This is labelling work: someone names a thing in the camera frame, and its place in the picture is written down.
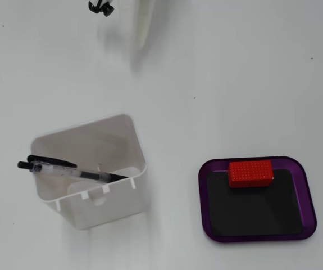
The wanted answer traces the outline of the white moving gripper finger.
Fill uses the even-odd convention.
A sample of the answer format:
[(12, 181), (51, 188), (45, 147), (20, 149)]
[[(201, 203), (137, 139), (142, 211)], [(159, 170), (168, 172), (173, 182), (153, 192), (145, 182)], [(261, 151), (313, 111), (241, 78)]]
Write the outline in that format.
[(156, 0), (137, 0), (134, 8), (133, 54), (145, 46), (153, 16)]

